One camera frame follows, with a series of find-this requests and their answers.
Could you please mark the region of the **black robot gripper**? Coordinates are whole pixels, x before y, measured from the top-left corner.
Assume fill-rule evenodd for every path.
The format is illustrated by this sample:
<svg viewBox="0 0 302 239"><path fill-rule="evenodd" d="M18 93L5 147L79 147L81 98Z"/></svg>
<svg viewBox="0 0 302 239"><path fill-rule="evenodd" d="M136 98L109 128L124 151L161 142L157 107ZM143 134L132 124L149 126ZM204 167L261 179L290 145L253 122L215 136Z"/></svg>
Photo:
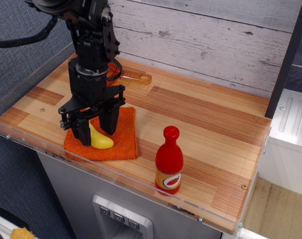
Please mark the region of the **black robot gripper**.
<svg viewBox="0 0 302 239"><path fill-rule="evenodd" d="M71 128L82 145L91 146L89 120L99 116L101 129L113 135L120 106L125 104L125 86L107 86L107 64L96 73L81 67L77 59L72 59L68 62L68 70L72 97L58 109L62 116L61 128Z"/></svg>

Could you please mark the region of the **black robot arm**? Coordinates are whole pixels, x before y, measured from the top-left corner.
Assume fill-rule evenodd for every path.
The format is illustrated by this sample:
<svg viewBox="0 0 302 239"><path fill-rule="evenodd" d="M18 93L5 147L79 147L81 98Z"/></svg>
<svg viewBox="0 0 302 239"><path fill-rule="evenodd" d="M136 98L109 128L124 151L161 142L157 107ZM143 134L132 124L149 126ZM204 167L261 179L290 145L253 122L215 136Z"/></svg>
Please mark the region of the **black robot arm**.
<svg viewBox="0 0 302 239"><path fill-rule="evenodd" d="M106 0L29 0L29 5L66 22L77 56L68 63L71 99L59 108L61 128L71 129L85 146L91 145L89 121L100 118L108 134L116 131L125 86L108 86L109 63L118 64L119 41Z"/></svg>

